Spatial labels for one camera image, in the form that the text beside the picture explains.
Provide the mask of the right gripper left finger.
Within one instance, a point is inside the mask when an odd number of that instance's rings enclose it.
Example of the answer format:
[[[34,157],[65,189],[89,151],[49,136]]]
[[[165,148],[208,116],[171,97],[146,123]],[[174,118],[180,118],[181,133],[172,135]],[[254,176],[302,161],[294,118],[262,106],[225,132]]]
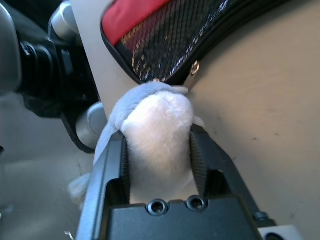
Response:
[[[112,136],[93,167],[76,239],[105,240],[112,208],[128,205],[129,196],[126,138]]]

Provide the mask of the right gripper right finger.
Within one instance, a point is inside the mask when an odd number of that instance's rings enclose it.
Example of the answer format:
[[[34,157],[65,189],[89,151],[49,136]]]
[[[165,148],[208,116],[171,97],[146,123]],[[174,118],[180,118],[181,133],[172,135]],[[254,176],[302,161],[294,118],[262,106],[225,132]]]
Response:
[[[260,210],[231,157],[199,125],[189,137],[191,168],[198,194],[203,198],[239,197],[258,227],[277,223]]]

